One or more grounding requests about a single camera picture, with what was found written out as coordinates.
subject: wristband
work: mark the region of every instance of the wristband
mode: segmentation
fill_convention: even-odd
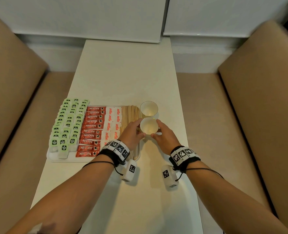
[[[172,163],[174,170],[185,172],[187,166],[191,162],[200,161],[200,157],[192,149],[188,147],[176,147],[170,157],[169,161]]]
[[[112,140],[101,149],[98,155],[100,154],[110,157],[115,167],[118,167],[119,164],[125,164],[125,160],[130,154],[130,149],[122,141]]]

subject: person's left arm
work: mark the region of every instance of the person's left arm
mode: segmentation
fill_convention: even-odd
[[[141,119],[131,122],[119,140],[130,150],[135,149],[145,134],[137,133]],[[113,162],[99,154],[93,161]],[[26,234],[42,223],[39,233],[75,234],[80,229],[100,197],[114,166],[110,163],[92,163],[44,196],[6,234]]]

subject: hand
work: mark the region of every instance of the hand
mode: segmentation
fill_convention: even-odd
[[[171,151],[181,144],[173,131],[167,127],[166,124],[162,123],[159,119],[157,119],[157,124],[161,129],[162,135],[151,134],[150,136],[157,141],[162,152],[170,155]]]
[[[143,118],[140,118],[135,122],[130,122],[118,138],[118,140],[122,141],[130,151],[134,150],[140,140],[146,135],[145,133],[137,131],[137,127],[141,123],[142,119]]]

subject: white cup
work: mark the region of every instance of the white cup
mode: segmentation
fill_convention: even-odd
[[[152,117],[144,118],[140,123],[141,131],[150,135],[152,133],[156,133],[159,129],[156,119]]]
[[[146,101],[141,104],[140,110],[144,116],[152,117],[157,114],[158,106],[152,101]]]

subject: seat cushion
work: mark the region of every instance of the seat cushion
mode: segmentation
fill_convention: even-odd
[[[177,73],[189,146],[206,165],[270,210],[235,115],[216,74]],[[218,225],[199,205],[204,234]]]
[[[288,227],[288,32],[264,23],[219,71],[273,201]]]
[[[0,20],[0,152],[47,67]]]
[[[52,126],[73,77],[74,73],[68,72],[46,76],[0,161],[0,234],[31,207]]]

